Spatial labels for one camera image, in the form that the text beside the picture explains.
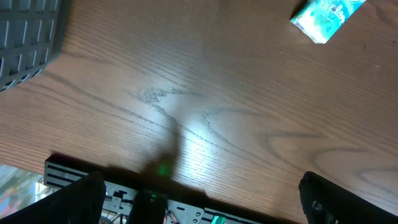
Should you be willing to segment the teal tissue pack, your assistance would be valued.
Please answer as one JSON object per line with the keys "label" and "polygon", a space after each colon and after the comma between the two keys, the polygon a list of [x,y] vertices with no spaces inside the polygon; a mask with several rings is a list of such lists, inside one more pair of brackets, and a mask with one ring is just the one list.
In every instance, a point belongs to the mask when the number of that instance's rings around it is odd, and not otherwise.
{"label": "teal tissue pack", "polygon": [[325,44],[366,0],[309,0],[290,20],[315,44]]}

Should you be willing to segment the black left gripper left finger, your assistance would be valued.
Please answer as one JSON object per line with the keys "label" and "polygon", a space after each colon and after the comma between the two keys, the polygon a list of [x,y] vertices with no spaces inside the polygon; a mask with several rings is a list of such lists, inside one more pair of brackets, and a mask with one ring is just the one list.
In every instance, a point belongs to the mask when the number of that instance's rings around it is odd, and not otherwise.
{"label": "black left gripper left finger", "polygon": [[1,219],[2,224],[99,223],[106,187],[100,172],[91,173],[53,194]]}

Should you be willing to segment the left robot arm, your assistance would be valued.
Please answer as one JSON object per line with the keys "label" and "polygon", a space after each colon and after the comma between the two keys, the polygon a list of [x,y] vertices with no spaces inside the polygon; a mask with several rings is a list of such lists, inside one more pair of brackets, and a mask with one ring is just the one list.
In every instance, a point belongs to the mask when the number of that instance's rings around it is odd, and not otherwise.
{"label": "left robot arm", "polygon": [[[365,201],[314,172],[299,183],[300,201],[309,223],[397,223],[397,216]],[[98,223],[105,200],[99,172],[1,219],[1,223]],[[163,223],[167,200],[139,192],[132,201],[129,223]]]}

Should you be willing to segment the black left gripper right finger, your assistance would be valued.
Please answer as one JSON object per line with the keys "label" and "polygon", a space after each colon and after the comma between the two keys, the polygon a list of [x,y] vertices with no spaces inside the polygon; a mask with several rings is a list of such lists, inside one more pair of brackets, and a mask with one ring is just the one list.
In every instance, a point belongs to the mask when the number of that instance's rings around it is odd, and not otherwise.
{"label": "black left gripper right finger", "polygon": [[298,189],[307,221],[315,223],[391,223],[397,216],[369,203],[363,198],[307,171]]}

